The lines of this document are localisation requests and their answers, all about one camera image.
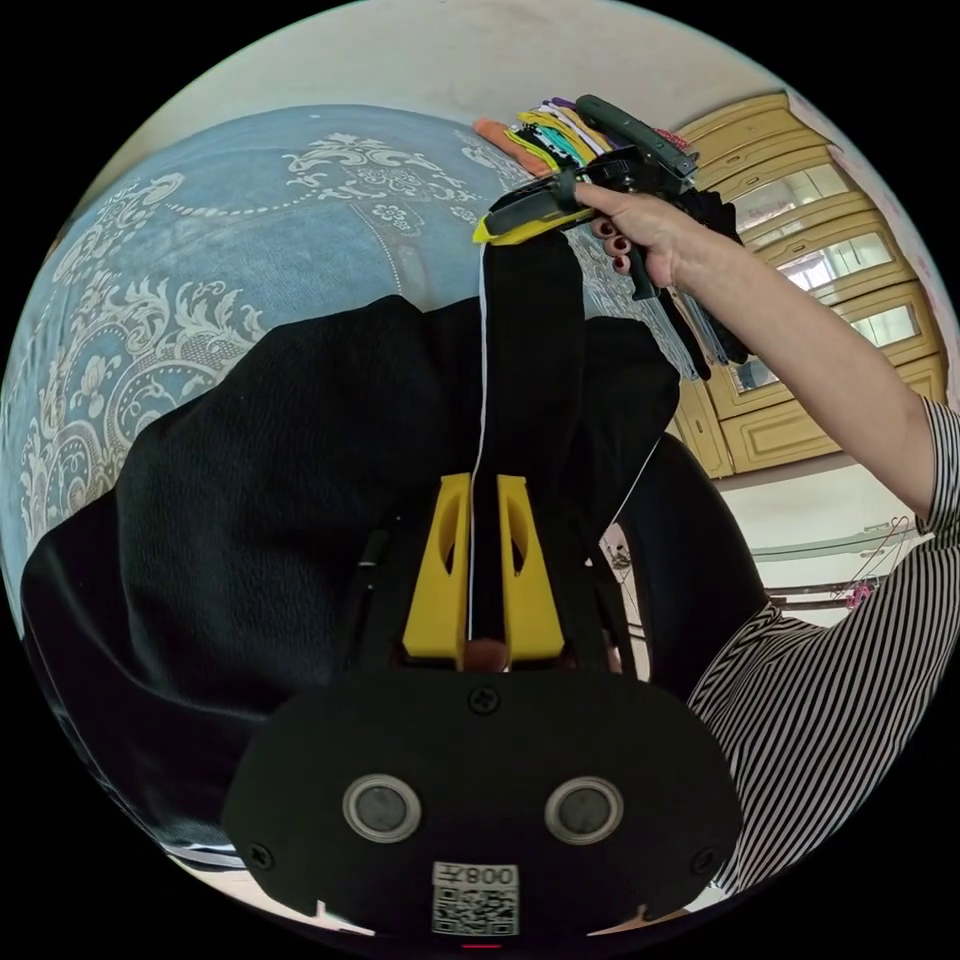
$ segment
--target striped shirt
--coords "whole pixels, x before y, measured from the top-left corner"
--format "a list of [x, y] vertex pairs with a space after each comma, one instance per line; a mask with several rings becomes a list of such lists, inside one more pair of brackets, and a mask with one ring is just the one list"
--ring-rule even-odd
[[[727, 895], [797, 863], [870, 795], [903, 750], [960, 633], [960, 416], [926, 402], [932, 538], [833, 627], [772, 603], [730, 638], [690, 708], [719, 741], [744, 828], [714, 879]], [[166, 847], [194, 869], [244, 869], [229, 847]]]

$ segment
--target orange sock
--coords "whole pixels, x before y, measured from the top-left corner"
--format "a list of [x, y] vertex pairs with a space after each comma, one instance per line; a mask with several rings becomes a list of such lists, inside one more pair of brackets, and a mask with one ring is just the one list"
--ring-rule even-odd
[[473, 125], [473, 129], [498, 150], [503, 151], [508, 157], [513, 157], [527, 173], [531, 173], [535, 177], [549, 177], [553, 173], [553, 170], [543, 160], [530, 153], [529, 150], [524, 150], [523, 147], [506, 136], [504, 131], [510, 128], [505, 123], [498, 123], [496, 120], [482, 117]]

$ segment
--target bed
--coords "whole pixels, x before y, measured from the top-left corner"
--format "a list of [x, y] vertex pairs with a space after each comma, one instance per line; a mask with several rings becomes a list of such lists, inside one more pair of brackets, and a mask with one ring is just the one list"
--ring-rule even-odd
[[[295, 107], [188, 137], [79, 212], [37, 276], [0, 388], [0, 567], [20, 632], [31, 550], [113, 486], [147, 424], [272, 327], [394, 293], [422, 310], [475, 296], [473, 227], [526, 179], [469, 126]], [[674, 360], [589, 231], [568, 236], [587, 317], [645, 321]]]

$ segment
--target yellow cabinet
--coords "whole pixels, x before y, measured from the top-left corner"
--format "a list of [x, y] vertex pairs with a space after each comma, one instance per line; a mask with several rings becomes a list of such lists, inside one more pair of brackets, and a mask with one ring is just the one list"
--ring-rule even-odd
[[667, 432], [690, 448], [708, 476], [719, 479], [733, 473], [720, 421], [702, 381], [680, 381], [680, 405]]
[[[897, 372], [912, 390], [930, 400], [944, 402], [946, 393], [939, 354], [904, 364]], [[720, 426], [737, 473], [819, 457], [840, 449], [796, 400], [724, 420]]]
[[[719, 110], [714, 110], [713, 113], [708, 113], [706, 116], [691, 121], [676, 132], [688, 143], [697, 143], [699, 149], [700, 143], [709, 145], [709, 137], [716, 135], [724, 127], [730, 127], [754, 118], [755, 126], [753, 129], [758, 130], [760, 136], [767, 137], [770, 136], [770, 132], [763, 125], [764, 121], [756, 118], [770, 113], [787, 113], [788, 116], [784, 118], [783, 122], [788, 125], [788, 129], [792, 129], [797, 122], [796, 118], [790, 114], [790, 101], [787, 99], [787, 95], [785, 93], [771, 93], [721, 107]], [[747, 139], [757, 139], [757, 136], [751, 137], [749, 135], [749, 128]]]
[[774, 241], [758, 256], [827, 306], [915, 279], [886, 222], [874, 210]]
[[943, 357], [935, 354], [897, 368], [900, 379], [921, 397], [934, 403], [947, 402]]
[[825, 146], [774, 157], [714, 189], [733, 203], [737, 232], [753, 252], [829, 220], [874, 209]]
[[825, 143], [790, 112], [783, 94], [733, 104], [678, 132], [699, 154], [695, 182], [701, 190], [782, 154]]
[[[845, 300], [833, 310], [883, 350], [894, 366], [929, 356], [940, 349], [939, 334], [926, 294], [916, 280]], [[757, 357], [751, 357], [737, 367], [716, 370], [707, 389], [721, 420], [792, 399], [787, 388]]]

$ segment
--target label sticker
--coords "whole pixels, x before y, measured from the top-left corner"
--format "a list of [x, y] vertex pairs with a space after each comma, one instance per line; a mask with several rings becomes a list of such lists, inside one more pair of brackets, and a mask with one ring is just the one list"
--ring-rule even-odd
[[520, 932], [516, 865], [434, 863], [433, 932], [511, 937]]

